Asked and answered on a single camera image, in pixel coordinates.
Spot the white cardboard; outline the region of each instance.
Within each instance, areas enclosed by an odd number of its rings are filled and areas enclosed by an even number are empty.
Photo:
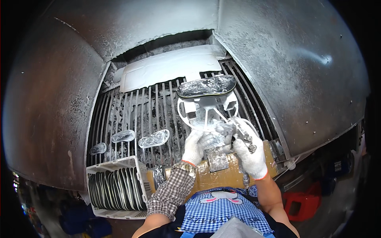
[[[133,62],[124,68],[120,92],[129,92],[178,77],[191,81],[200,72],[221,71],[218,59],[224,56],[223,49],[219,46],[200,45]]]

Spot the spray gun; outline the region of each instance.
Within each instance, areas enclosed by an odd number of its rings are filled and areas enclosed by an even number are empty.
[[[258,132],[251,122],[246,119],[241,118],[258,136]],[[225,136],[225,144],[230,150],[231,148],[231,138],[234,135],[236,139],[241,139],[247,146],[249,152],[253,154],[257,146],[253,145],[252,137],[240,126],[234,117],[229,118],[227,123],[220,123],[216,127],[216,131]],[[250,177],[249,174],[243,169],[241,159],[239,158],[239,172],[243,174],[243,185],[245,189],[249,188]]]

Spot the cable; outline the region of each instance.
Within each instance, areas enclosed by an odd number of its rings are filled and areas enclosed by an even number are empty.
[[[300,158],[300,155],[296,158],[296,160],[293,162],[293,164],[291,166],[288,166],[288,168],[283,172],[281,173],[278,177],[276,177],[274,179],[274,181],[276,181],[277,179],[279,179],[285,172],[287,172],[293,165],[296,165],[297,161],[299,160]]]

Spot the worker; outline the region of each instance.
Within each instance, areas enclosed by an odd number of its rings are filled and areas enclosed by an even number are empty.
[[[196,192],[183,204],[194,186],[196,167],[204,155],[201,143],[204,133],[193,130],[185,140],[182,160],[172,166],[168,180],[152,194],[147,203],[147,218],[133,238],[299,238],[283,208],[280,190],[268,174],[262,140],[242,119],[235,120],[257,147],[251,153],[236,138],[232,148],[256,185],[248,193],[231,187]]]

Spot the red stool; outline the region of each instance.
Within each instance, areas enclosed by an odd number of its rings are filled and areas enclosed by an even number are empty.
[[[285,192],[283,193],[283,199],[286,200],[285,211],[288,219],[292,221],[302,222],[310,219],[315,215],[317,208],[322,201],[320,183],[316,182],[304,192]],[[290,215],[290,208],[292,202],[300,203],[300,209],[295,215]]]

